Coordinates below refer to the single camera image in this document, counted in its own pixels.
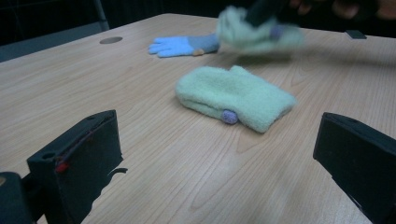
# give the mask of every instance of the table surface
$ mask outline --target table surface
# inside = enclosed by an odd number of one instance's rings
[[[396,40],[303,29],[305,46],[289,55],[148,54],[154,37],[207,35],[216,22],[163,14],[0,63],[0,171],[27,175],[40,148],[116,109],[129,171],[114,176],[84,223],[370,223],[312,155],[323,112],[396,138]],[[99,43],[113,36],[122,40]],[[203,116],[175,96],[194,68],[235,64],[298,100],[267,133]]]

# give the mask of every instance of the wood grain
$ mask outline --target wood grain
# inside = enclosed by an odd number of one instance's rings
[[[303,30],[292,54],[148,54],[157,36],[207,35],[216,20],[164,14],[0,63],[0,170],[85,117],[116,109],[126,175],[84,223],[370,223],[312,158],[323,112],[396,137],[396,41]],[[118,43],[101,45],[112,36]],[[178,79],[199,66],[241,65],[298,100],[265,134],[184,108]]]

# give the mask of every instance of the blue glove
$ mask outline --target blue glove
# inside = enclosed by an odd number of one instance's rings
[[[219,41],[215,34],[201,36],[170,36],[158,37],[148,47],[150,54],[157,54],[160,58],[175,56],[199,56],[217,51]]]

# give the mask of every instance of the hand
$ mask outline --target hand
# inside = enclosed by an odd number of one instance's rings
[[[396,20],[396,0],[377,0],[379,10],[376,12],[376,16],[383,20]],[[290,0],[290,7],[298,8],[300,15],[308,13],[312,6],[309,6],[303,2],[303,0]],[[354,18],[360,9],[360,5],[346,4],[343,0],[335,0],[332,4],[333,12],[344,19]]]

